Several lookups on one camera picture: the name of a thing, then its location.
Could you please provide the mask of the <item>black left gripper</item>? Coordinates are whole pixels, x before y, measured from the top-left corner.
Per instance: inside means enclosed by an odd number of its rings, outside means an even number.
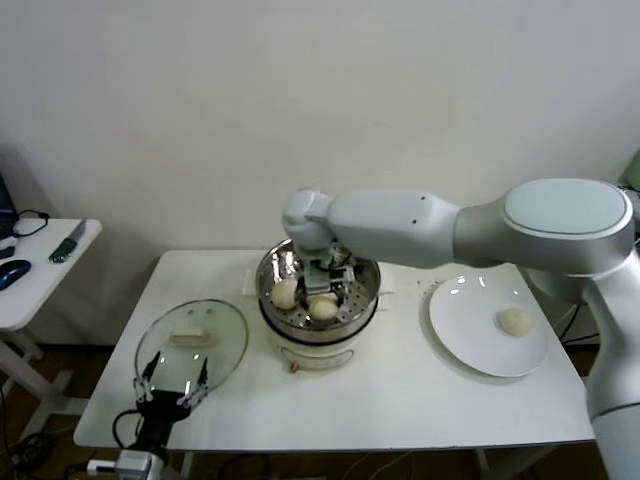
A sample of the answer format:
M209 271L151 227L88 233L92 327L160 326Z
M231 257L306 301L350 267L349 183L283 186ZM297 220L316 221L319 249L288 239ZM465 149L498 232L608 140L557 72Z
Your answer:
M207 358L204 358L197 378L186 382L184 395L160 389L152 391L151 379L160 357L161 352L157 351L133 380L136 409L142 418L134 442L136 450L164 451L174 425L188 418L191 408L196 408L209 393Z

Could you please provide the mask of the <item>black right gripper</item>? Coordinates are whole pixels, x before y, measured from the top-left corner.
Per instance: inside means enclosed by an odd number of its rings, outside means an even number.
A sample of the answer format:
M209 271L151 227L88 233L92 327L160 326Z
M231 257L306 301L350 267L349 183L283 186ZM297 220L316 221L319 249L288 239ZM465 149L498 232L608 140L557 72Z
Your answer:
M352 305L352 284L355 282L356 258L346 247L334 244L330 250L329 273L331 288L337 297L336 319L341 323L353 321L356 311ZM308 292L303 277L296 279L294 301L298 306L308 306Z

